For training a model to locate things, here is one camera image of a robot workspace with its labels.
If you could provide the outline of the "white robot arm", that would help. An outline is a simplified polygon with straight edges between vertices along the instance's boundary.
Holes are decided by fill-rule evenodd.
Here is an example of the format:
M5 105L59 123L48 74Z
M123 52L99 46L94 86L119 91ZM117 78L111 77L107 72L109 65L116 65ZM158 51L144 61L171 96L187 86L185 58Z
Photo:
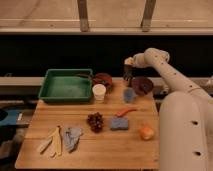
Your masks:
M132 68L153 67L171 89L159 110L159 171L209 171L207 135L213 133L213 97L172 67L168 52L148 48L124 60Z

